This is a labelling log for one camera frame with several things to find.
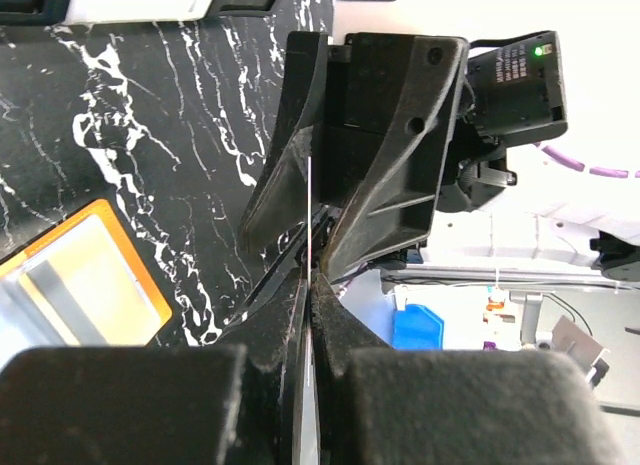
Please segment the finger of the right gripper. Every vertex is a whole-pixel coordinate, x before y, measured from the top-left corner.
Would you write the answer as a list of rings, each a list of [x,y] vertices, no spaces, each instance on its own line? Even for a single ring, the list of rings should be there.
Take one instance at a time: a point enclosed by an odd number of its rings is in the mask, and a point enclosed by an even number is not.
[[[322,253],[335,280],[425,240],[463,89],[461,37],[353,34],[331,59],[322,201],[339,215]]]
[[[239,226],[240,243],[249,253],[307,220],[308,160],[324,122],[328,50],[324,32],[294,31],[287,37],[271,145]]]

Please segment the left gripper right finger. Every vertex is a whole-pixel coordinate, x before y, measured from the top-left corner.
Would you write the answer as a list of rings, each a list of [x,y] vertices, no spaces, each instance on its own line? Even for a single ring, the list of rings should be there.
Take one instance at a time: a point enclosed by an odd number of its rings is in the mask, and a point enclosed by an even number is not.
[[[550,351],[399,351],[315,275],[323,464],[621,464],[585,377]]]

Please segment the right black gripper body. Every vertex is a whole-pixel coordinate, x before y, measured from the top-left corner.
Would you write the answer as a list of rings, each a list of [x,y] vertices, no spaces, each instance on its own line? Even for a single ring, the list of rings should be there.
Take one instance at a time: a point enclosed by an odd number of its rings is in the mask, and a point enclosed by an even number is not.
[[[568,128],[559,37],[350,33],[329,50],[320,202],[474,211],[514,187],[512,148]]]

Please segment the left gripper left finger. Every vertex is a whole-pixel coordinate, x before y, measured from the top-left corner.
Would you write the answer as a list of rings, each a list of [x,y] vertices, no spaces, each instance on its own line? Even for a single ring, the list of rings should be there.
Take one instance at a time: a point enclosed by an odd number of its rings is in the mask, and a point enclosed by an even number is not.
[[[5,464],[294,464],[308,283],[215,344],[32,348],[1,373]]]

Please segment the gold card with magnetic stripe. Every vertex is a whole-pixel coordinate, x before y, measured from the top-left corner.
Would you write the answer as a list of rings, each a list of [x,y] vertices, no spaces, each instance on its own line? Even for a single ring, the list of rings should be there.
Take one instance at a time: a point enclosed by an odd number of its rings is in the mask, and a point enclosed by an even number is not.
[[[312,156],[307,157],[307,265],[306,265],[306,278],[309,286],[312,282],[312,268],[313,268],[313,198],[312,198]]]

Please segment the orange leather card holder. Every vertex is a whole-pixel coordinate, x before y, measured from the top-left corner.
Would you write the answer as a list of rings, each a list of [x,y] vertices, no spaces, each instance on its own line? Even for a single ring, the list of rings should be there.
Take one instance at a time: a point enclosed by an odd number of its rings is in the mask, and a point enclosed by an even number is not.
[[[170,320],[109,202],[99,199],[1,264],[1,350],[147,344]]]

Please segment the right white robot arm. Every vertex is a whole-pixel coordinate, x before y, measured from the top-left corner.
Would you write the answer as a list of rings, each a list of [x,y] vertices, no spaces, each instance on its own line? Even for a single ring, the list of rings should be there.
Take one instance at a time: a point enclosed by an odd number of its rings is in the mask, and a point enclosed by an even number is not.
[[[271,149],[240,236],[307,222],[309,265],[554,260],[639,278],[639,175],[550,147],[567,131],[559,40],[293,32]]]

